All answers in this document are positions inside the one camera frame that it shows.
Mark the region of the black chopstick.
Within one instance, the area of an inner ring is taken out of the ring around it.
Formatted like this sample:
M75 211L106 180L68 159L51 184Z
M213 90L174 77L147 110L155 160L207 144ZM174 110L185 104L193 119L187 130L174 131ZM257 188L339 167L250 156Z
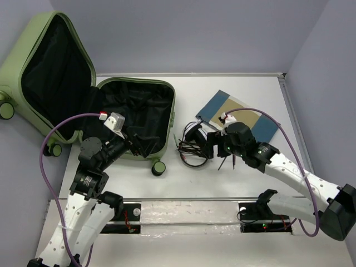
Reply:
M220 166L219 166L219 168L218 168L218 171L220 171L220 169L222 168L223 164L225 163L225 161L226 161L226 159L227 159L228 157L229 157L229 156L226 156L226 157L223 158L223 160L222 160L222 162L221 162L221 164L220 164Z

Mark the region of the black white headphones with cable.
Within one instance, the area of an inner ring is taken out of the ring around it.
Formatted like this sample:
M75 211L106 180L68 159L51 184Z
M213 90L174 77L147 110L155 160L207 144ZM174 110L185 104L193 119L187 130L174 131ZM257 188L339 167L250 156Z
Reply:
M200 168L207 164L209 158L203 152L203 148L207 143L208 132L202 126L203 120L189 122L182 131L182 138L178 139L173 135L176 151L179 153L180 159L184 165L190 168ZM203 158L204 161L198 165L188 163L185 155L192 155Z

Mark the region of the blue tan cloth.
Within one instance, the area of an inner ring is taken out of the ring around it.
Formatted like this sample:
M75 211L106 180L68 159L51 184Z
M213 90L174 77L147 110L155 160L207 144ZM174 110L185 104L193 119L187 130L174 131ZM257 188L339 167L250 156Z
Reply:
M237 98L219 90L197 113L196 118L216 130L221 130L223 124L220 122L219 117L223 112L247 106ZM238 122L243 122L249 126L255 139L259 142L270 142L279 129L271 119L255 111L235 111L231 115Z

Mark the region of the green hard-shell suitcase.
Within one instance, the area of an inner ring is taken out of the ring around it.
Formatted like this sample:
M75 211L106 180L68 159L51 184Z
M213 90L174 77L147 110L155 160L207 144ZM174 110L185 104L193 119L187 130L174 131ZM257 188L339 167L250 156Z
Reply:
M57 157L62 145L91 136L112 139L92 114L116 112L125 117L124 126L141 128L140 136L160 138L146 158L160 176L174 105L175 89L166 81L119 77L98 83L73 23L58 11L35 15L1 67L1 118L19 113L49 136L45 156Z

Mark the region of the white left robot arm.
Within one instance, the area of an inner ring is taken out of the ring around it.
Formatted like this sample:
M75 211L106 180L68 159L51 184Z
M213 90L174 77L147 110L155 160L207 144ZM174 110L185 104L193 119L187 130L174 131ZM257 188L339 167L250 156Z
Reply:
M82 266L90 260L93 243L112 219L123 213L122 196L105 191L105 170L127 151L146 158L160 138L140 136L141 128L128 127L126 133L102 142L88 137L81 143L79 166L70 187L60 221L44 251L31 259L28 266Z

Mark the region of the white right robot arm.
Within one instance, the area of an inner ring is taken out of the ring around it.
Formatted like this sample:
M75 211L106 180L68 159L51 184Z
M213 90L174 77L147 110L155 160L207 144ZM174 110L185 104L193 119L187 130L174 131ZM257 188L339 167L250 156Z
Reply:
M355 225L355 187L325 181L289 160L276 147L257 142L251 129L233 122L222 131L209 132L204 147L209 158L240 157L250 168L274 177L304 196L284 196L276 190L259 195L256 212L260 217L287 215L315 224L334 240L343 241Z

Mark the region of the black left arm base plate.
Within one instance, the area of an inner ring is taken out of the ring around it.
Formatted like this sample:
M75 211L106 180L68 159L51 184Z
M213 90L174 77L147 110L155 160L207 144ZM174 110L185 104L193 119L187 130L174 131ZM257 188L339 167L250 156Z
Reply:
M114 217L101 230L102 234L140 234L141 204L125 202L122 211L116 211Z

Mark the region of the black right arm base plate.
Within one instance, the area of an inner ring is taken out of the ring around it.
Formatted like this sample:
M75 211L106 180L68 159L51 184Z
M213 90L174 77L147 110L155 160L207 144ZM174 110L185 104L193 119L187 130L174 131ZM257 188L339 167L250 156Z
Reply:
M256 202L242 202L236 214L242 233L292 233L291 219L287 215L273 214Z

